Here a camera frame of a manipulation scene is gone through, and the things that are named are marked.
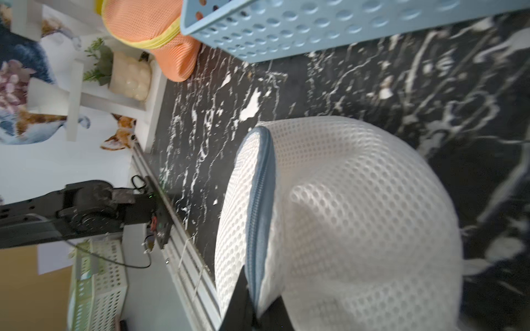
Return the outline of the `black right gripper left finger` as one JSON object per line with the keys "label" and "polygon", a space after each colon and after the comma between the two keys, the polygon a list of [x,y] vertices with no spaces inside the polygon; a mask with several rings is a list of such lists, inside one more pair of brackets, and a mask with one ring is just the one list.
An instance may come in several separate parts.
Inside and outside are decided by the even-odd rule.
{"label": "black right gripper left finger", "polygon": [[252,331],[254,320],[253,303],[248,289],[244,267],[240,270],[236,287],[219,331]]}

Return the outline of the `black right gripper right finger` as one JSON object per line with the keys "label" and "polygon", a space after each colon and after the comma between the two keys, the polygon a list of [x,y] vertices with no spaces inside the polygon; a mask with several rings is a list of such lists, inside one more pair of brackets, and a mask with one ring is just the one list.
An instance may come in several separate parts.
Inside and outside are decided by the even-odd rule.
{"label": "black right gripper right finger", "polygon": [[258,319],[258,330],[294,331],[282,297],[278,297]]}

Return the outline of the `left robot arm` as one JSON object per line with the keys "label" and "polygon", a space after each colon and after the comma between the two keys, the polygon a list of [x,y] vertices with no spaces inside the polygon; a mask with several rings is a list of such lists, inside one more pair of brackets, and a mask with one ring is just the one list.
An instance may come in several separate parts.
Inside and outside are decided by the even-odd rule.
{"label": "left robot arm", "polygon": [[3,205],[1,248],[116,234],[135,224],[147,225],[159,245],[165,245],[174,224],[172,214],[155,182],[150,177],[144,180],[138,190],[101,180],[83,181]]}

